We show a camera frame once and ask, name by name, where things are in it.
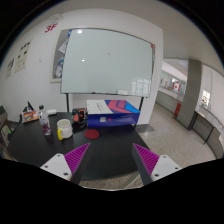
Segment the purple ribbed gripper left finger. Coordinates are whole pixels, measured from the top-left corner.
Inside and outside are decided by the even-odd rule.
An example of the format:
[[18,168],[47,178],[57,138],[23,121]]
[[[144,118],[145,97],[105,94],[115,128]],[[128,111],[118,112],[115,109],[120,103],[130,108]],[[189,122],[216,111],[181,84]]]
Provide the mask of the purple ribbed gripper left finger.
[[79,184],[85,170],[85,156],[89,146],[90,144],[86,143],[65,155],[57,153],[43,164],[41,169],[75,184]]

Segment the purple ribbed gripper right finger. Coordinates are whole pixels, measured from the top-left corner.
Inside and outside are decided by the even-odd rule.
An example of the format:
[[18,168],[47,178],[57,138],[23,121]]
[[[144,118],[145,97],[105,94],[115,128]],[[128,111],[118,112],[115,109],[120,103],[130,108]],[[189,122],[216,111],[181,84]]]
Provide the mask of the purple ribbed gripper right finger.
[[143,185],[150,184],[181,170],[181,167],[168,155],[159,156],[138,144],[133,144],[132,155]]

